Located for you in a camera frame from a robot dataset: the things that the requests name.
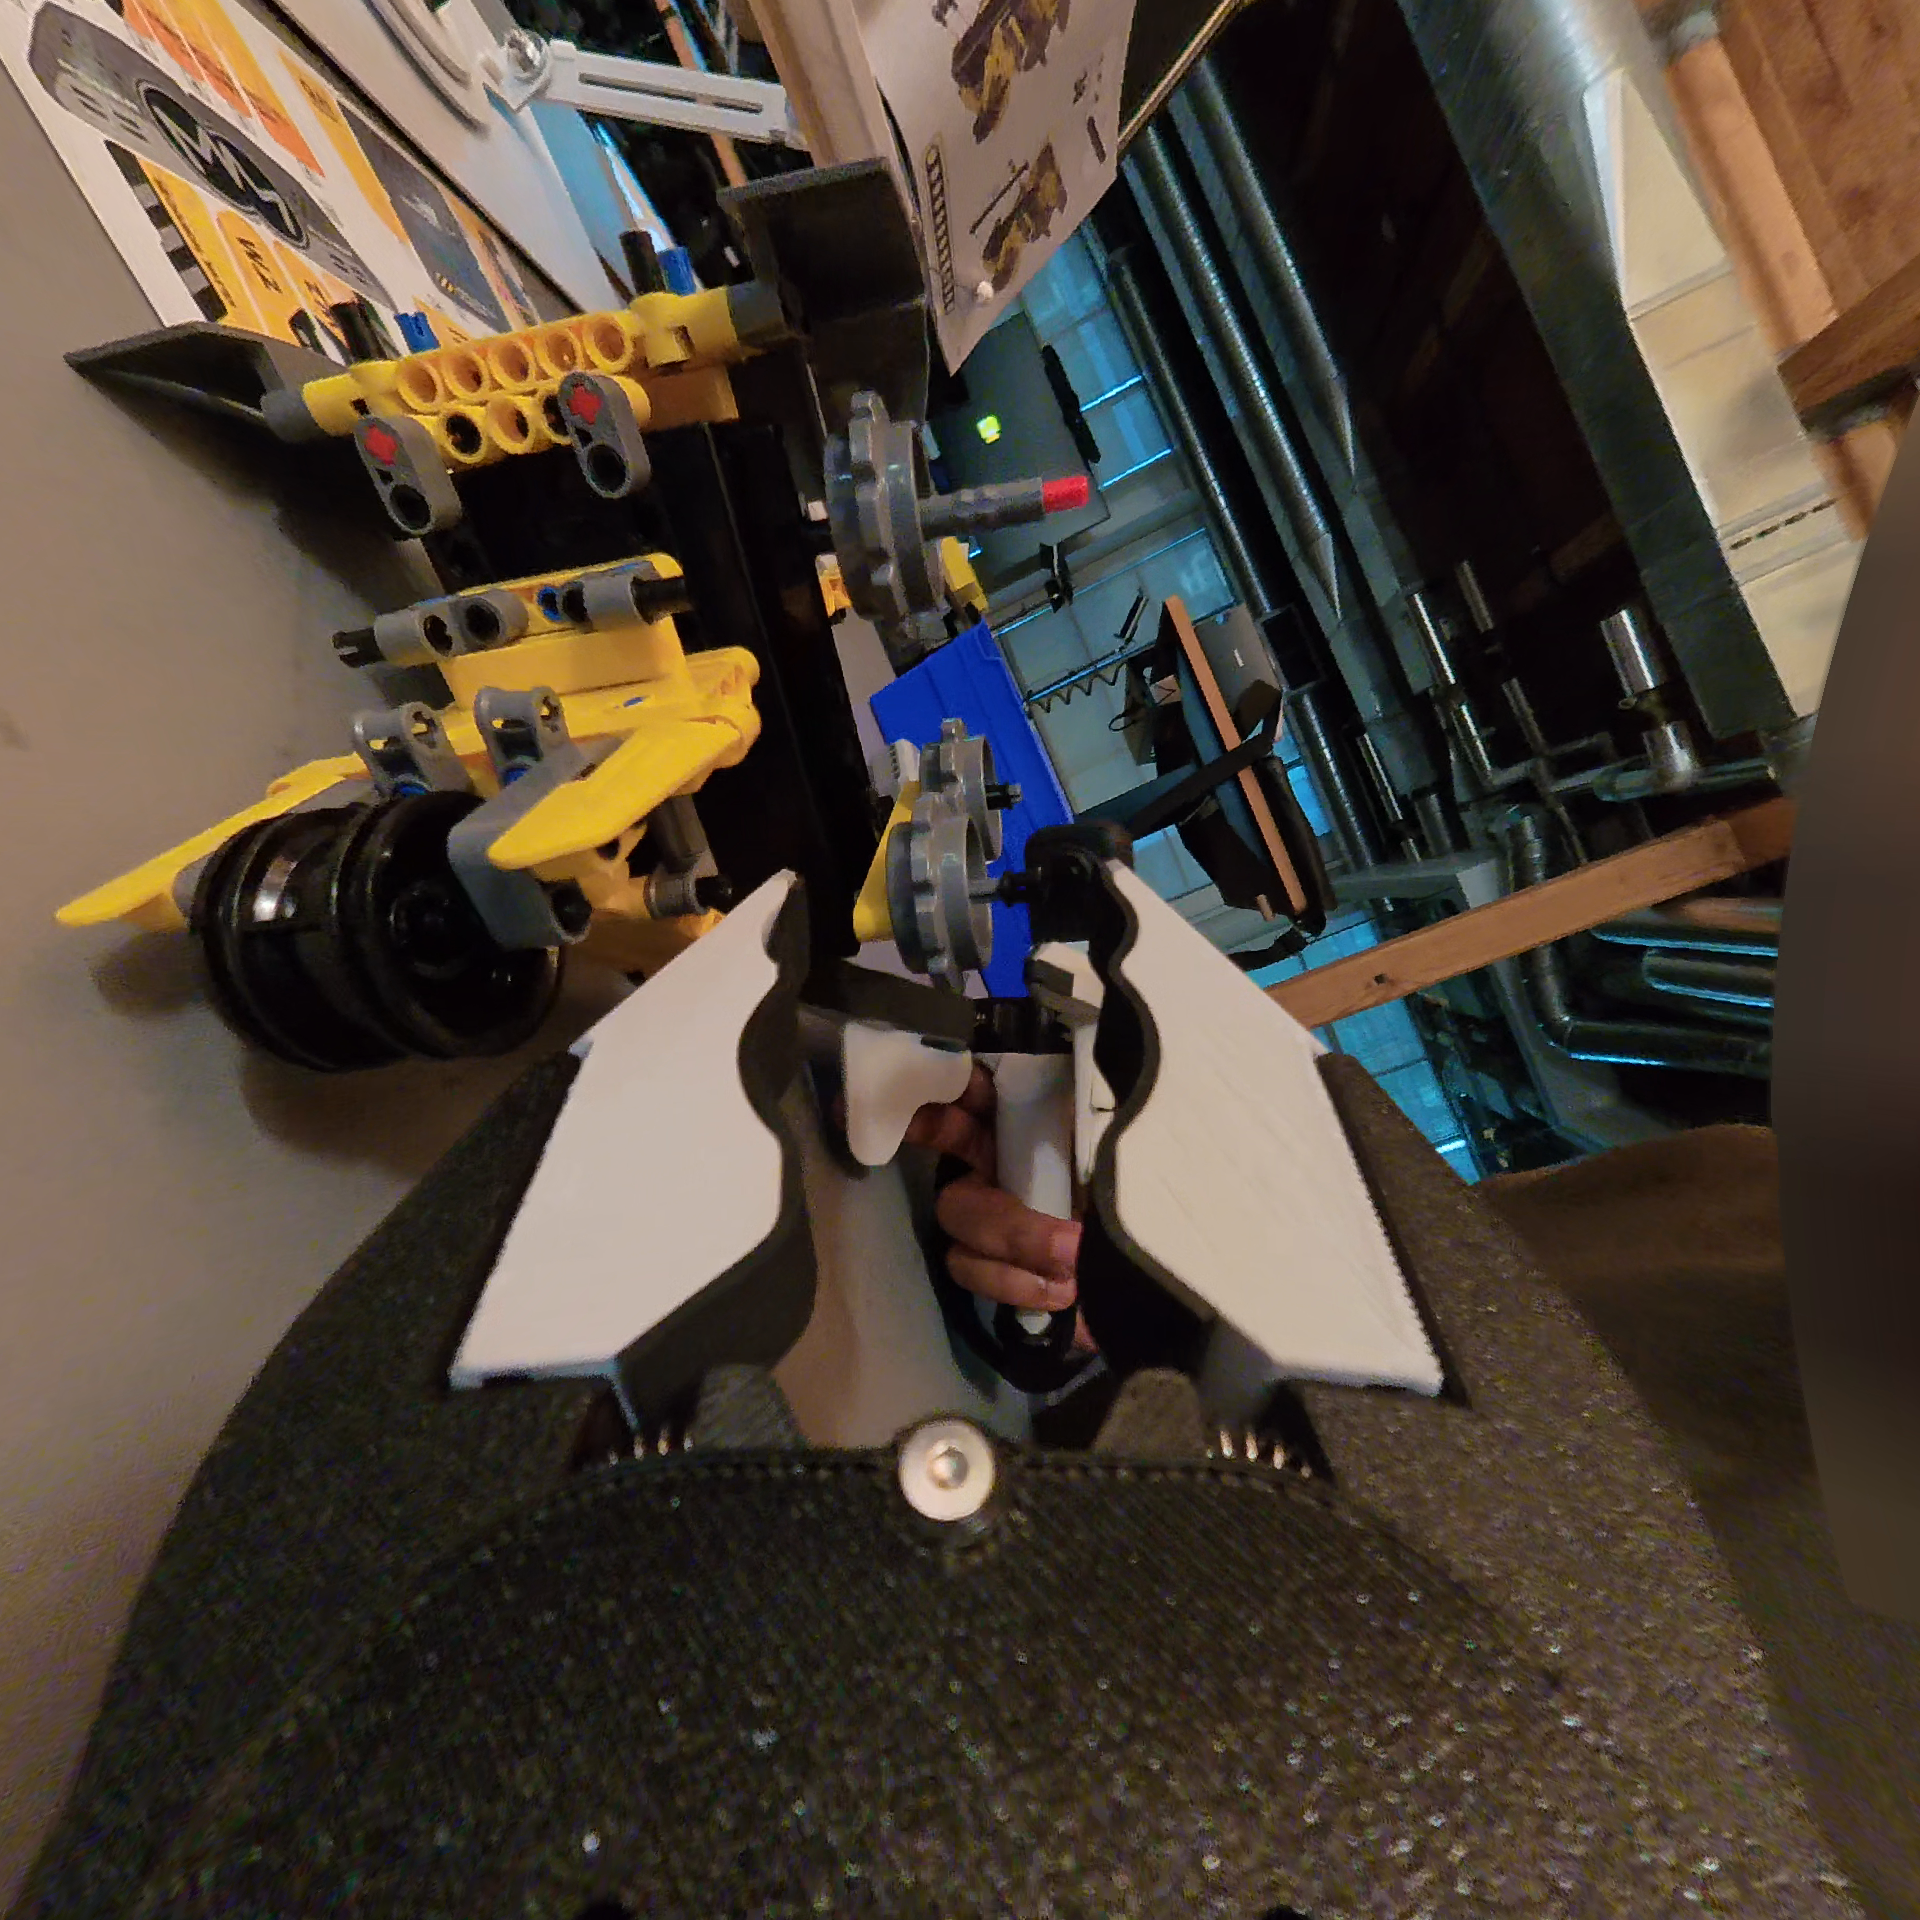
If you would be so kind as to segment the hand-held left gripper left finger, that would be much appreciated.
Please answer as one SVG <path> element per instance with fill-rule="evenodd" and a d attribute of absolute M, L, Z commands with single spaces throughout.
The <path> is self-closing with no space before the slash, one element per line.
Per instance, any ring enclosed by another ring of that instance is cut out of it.
<path fill-rule="evenodd" d="M 782 871 L 578 1041 L 450 1387 L 596 1378 L 652 1426 L 711 1370 L 788 1354 L 819 1274 L 782 1115 L 807 970 Z"/>

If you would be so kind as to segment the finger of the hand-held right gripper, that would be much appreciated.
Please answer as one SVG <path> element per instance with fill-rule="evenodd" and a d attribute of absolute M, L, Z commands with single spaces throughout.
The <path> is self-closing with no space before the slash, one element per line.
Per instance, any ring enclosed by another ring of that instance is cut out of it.
<path fill-rule="evenodd" d="M 1051 1012 L 1070 1042 L 1074 1114 L 1111 1118 L 1114 1089 L 1096 1059 L 1106 990 L 1094 958 L 1084 945 L 1040 945 L 1032 953 L 1032 996 Z"/>
<path fill-rule="evenodd" d="M 1123 828 L 1067 824 L 1026 838 L 1026 922 L 1034 940 L 1091 940 L 1105 910 L 1108 864 L 1123 863 Z"/>

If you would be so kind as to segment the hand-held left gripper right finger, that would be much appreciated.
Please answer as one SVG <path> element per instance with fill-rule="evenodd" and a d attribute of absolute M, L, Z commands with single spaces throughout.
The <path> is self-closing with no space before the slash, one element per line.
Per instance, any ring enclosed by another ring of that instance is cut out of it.
<path fill-rule="evenodd" d="M 1443 1358 L 1321 1073 L 1324 1050 L 1123 864 L 1089 888 L 1084 1310 L 1114 1370 L 1190 1376 L 1216 1430 L 1283 1383 L 1438 1396 Z"/>

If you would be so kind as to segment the grey toy wheel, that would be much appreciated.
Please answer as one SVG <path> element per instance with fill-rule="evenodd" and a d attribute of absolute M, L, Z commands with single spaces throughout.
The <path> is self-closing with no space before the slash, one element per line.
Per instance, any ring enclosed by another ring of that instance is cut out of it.
<path fill-rule="evenodd" d="M 962 803 L 922 794 L 884 844 L 892 938 L 905 964 L 962 993 L 993 958 L 993 899 L 980 834 Z"/>

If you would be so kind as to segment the yellow toy vehicle model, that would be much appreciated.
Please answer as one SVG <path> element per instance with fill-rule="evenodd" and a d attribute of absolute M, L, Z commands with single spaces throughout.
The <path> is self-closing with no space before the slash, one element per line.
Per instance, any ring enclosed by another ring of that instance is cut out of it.
<path fill-rule="evenodd" d="M 335 633 L 372 692 L 348 753 L 58 910 L 183 934 L 258 1050 L 316 1073 L 536 1035 L 578 948 L 650 974 L 780 871 L 814 951 L 881 938 L 881 804 L 833 624 L 890 646 L 977 602 L 962 539 L 1089 503 L 1089 481 L 940 492 L 922 450 L 929 303 L 884 161 L 722 196 L 748 279 L 352 360 L 212 322 L 71 353 L 95 383 L 313 450 L 430 591 Z"/>

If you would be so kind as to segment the person's right hand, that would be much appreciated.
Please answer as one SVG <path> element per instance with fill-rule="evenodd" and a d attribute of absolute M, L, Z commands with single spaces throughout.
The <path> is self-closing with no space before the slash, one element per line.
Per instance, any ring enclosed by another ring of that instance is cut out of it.
<path fill-rule="evenodd" d="M 1042 1214 L 1002 1186 L 990 1070 L 977 1063 L 968 1090 L 922 1110 L 908 1134 L 940 1167 L 936 1218 L 948 1239 L 951 1279 L 1017 1312 L 1074 1310 L 1084 1225 Z"/>

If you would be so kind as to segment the blue plastic bin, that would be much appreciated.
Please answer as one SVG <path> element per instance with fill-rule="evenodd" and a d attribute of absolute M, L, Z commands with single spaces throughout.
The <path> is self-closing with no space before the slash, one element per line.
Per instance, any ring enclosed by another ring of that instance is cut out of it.
<path fill-rule="evenodd" d="M 1073 824 L 1073 807 L 1051 762 L 1025 712 L 1025 695 L 986 624 L 960 633 L 872 698 L 884 753 L 875 780 L 892 786 L 894 807 L 881 831 L 881 849 L 856 899 L 852 934 L 860 942 L 890 942 L 887 844 L 894 828 L 912 818 L 922 790 L 951 786 L 948 800 L 971 818 L 968 871 L 983 889 L 986 878 L 1020 874 L 1032 832 Z M 1025 996 L 1025 962 L 1034 948 L 1023 903 L 971 905 L 953 902 L 956 935 L 979 926 L 993 905 L 993 953 L 980 951 L 980 993 L 995 999 Z"/>

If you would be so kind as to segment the long wooden beam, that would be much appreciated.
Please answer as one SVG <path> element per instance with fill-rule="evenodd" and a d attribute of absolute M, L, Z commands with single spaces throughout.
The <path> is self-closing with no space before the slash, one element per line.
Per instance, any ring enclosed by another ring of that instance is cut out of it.
<path fill-rule="evenodd" d="M 1305 972 L 1267 994 L 1302 1024 L 1327 1027 L 1774 864 L 1793 851 L 1794 818 L 1794 800 L 1767 800 L 1694 824 Z"/>

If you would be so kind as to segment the dark monitor green sticker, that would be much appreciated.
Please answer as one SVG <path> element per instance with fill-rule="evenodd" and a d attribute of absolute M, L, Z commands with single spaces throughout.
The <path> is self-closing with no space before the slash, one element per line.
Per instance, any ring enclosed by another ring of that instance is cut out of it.
<path fill-rule="evenodd" d="M 1023 308 L 988 332 L 968 363 L 929 399 L 942 400 L 942 407 L 929 410 L 930 460 L 942 492 L 1020 479 L 1089 483 L 1089 500 L 1078 513 L 983 536 L 990 566 L 1011 567 L 1032 556 L 1035 543 L 1091 536 L 1111 518 L 1096 479 L 1100 446 L 1094 425 L 1062 358 L 1042 345 Z"/>

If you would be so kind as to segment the open instruction booklet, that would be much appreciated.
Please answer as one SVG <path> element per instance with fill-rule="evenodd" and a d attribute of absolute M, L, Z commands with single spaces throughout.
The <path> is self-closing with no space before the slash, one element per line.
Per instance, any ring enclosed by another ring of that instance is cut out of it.
<path fill-rule="evenodd" d="M 915 192 L 948 371 L 1119 171 L 1131 2 L 858 4 Z"/>

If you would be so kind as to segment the white book stand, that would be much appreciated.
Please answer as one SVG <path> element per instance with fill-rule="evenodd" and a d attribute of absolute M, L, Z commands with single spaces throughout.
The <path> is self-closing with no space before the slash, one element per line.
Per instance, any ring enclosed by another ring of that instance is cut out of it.
<path fill-rule="evenodd" d="M 462 122 L 551 103 L 644 127 L 785 144 L 822 166 L 896 163 L 896 132 L 850 4 L 771 4 L 780 81 L 590 54 L 522 28 L 494 32 L 476 4 L 371 2 L 369 12 Z"/>

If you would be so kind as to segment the yellow grey sticker sheet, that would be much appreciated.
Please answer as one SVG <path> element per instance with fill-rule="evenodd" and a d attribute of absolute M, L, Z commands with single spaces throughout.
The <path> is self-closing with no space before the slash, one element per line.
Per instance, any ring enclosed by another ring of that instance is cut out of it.
<path fill-rule="evenodd" d="M 4 75 L 163 322 L 343 363 L 617 298 L 474 4 L 4 2 Z"/>

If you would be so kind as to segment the silver ventilation duct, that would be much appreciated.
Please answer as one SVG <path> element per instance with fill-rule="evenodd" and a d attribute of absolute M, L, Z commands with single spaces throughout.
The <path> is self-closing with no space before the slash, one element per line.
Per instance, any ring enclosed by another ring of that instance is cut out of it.
<path fill-rule="evenodd" d="M 1715 737 L 1794 727 L 1626 318 L 1587 116 L 1623 4 L 1401 2 L 1569 395 L 1654 615 Z"/>

